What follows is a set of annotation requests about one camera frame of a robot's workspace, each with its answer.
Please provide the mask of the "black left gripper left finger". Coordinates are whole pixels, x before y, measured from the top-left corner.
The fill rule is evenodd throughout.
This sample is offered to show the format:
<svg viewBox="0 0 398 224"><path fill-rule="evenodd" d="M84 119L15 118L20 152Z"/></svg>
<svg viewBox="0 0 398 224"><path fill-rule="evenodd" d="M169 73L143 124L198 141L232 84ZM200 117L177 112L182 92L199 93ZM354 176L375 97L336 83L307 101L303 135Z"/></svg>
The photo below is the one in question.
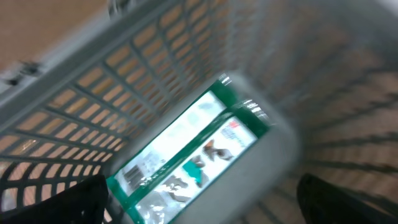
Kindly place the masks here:
<svg viewBox="0 0 398 224"><path fill-rule="evenodd" d="M105 176L97 174L43 202L2 216L1 224L101 224L108 195Z"/></svg>

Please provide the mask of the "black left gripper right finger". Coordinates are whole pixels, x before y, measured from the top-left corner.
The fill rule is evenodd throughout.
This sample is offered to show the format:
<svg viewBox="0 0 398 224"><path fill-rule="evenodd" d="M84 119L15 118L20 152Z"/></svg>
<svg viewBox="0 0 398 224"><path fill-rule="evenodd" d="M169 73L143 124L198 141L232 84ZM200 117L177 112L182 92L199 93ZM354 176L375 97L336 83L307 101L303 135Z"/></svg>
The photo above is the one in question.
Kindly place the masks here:
<svg viewBox="0 0 398 224"><path fill-rule="evenodd" d="M301 176L297 201L309 224L397 224L388 215L312 174Z"/></svg>

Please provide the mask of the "green 3M product package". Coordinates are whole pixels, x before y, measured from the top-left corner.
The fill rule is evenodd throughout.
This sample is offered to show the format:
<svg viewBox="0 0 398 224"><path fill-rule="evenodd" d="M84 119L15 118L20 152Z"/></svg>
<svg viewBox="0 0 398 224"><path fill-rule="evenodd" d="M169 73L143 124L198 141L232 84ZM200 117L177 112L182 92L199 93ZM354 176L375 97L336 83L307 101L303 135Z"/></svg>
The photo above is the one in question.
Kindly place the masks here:
<svg viewBox="0 0 398 224"><path fill-rule="evenodd" d="M170 223L268 130L243 80L222 75L107 184L134 223Z"/></svg>

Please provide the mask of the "grey plastic mesh basket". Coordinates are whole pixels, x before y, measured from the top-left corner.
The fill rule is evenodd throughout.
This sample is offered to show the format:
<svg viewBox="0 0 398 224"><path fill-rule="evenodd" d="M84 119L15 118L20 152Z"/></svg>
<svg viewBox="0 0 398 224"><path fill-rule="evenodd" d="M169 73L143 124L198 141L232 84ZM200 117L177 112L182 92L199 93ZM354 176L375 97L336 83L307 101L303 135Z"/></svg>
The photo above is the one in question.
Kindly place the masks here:
<svg viewBox="0 0 398 224"><path fill-rule="evenodd" d="M220 76L268 132L170 223L306 223L312 174L397 216L397 2L110 1L1 81L1 217L107 179ZM134 223L111 192L102 223Z"/></svg>

